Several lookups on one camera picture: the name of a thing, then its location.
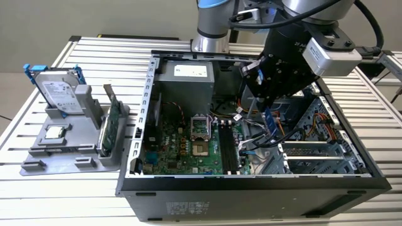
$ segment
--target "motherboard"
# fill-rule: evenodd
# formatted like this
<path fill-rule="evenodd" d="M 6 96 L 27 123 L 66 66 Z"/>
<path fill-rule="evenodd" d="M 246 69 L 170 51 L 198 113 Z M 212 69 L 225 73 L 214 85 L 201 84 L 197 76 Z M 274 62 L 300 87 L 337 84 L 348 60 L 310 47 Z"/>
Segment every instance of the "motherboard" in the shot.
<path fill-rule="evenodd" d="M 222 140 L 220 137 L 220 123 L 208 120 L 212 136 L 208 140 L 192 138 L 192 126 L 178 127 L 178 123 L 164 121 L 162 142 L 160 149 L 146 153 L 145 173 L 154 175 L 222 175 L 226 159 L 222 158 Z M 226 140 L 233 142 L 234 156 L 238 156 L 237 143 L 244 139 L 241 124 L 230 127 L 233 137 Z M 238 174 L 250 174 L 249 160 L 242 160 L 244 166 L 238 165 Z"/>

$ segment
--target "hard drive label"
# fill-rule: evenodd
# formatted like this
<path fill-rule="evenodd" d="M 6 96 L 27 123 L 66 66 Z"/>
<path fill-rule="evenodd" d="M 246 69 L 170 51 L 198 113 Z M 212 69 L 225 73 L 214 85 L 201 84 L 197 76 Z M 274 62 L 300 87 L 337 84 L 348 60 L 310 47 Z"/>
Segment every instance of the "hard drive label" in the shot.
<path fill-rule="evenodd" d="M 58 109 L 66 113 L 83 113 L 82 106 L 77 100 L 74 90 L 67 82 L 45 81 L 43 86 L 47 96 L 51 98 Z"/>

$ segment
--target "sticker label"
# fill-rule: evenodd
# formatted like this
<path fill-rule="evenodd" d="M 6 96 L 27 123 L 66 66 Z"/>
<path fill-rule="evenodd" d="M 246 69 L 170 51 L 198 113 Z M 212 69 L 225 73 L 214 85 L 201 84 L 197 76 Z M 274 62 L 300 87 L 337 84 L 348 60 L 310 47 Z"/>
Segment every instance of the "sticker label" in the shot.
<path fill-rule="evenodd" d="M 43 86 L 58 109 L 66 113 L 83 113 L 74 90 L 63 81 L 45 81 Z"/>
<path fill-rule="evenodd" d="M 170 215 L 208 214 L 210 202 L 168 202 Z"/>
<path fill-rule="evenodd" d="M 236 121 L 238 121 L 241 118 L 244 118 L 244 116 L 242 116 L 241 114 L 237 114 L 237 115 L 234 116 L 233 119 L 234 119 Z"/>
<path fill-rule="evenodd" d="M 320 59 L 321 59 L 321 53 L 313 47 L 310 47 L 310 52 L 312 52 L 312 55 L 316 58 L 316 61 L 319 62 Z"/>
<path fill-rule="evenodd" d="M 176 76 L 182 77 L 209 77 L 208 66 L 204 65 L 177 65 Z"/>
<path fill-rule="evenodd" d="M 238 112 L 238 113 L 242 113 L 242 111 L 244 111 L 244 108 L 242 108 L 242 107 L 238 107 L 237 112 Z"/>

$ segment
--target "aluminum extrusion table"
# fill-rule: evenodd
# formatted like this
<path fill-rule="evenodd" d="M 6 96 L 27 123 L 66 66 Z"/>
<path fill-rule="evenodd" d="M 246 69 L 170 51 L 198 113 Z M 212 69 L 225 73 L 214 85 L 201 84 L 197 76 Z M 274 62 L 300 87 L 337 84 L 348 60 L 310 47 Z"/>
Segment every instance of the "aluminum extrusion table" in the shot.
<path fill-rule="evenodd" d="M 232 44 L 234 54 L 258 55 L 261 45 Z M 85 70 L 94 98 L 109 104 L 102 85 L 111 83 L 118 99 L 130 105 L 126 145 L 142 100 L 153 49 L 189 51 L 189 41 L 82 38 L 70 41 L 54 67 Z M 393 186 L 387 194 L 332 219 L 292 221 L 173 222 L 173 225 L 402 225 L 402 117 L 357 69 L 348 77 L 327 78 L 335 99 Z M 129 225 L 140 223 L 125 198 L 115 197 L 118 172 L 21 176 L 21 163 L 46 120 L 45 99 L 31 94 L 0 137 L 0 221 L 2 225 Z"/>

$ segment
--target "power supply label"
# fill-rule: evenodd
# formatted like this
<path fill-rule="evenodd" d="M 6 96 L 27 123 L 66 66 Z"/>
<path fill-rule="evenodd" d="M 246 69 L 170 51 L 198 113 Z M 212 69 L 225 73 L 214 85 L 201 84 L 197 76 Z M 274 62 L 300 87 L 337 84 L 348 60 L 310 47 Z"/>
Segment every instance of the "power supply label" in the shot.
<path fill-rule="evenodd" d="M 209 77 L 208 66 L 204 65 L 177 65 L 176 76 L 182 77 Z"/>

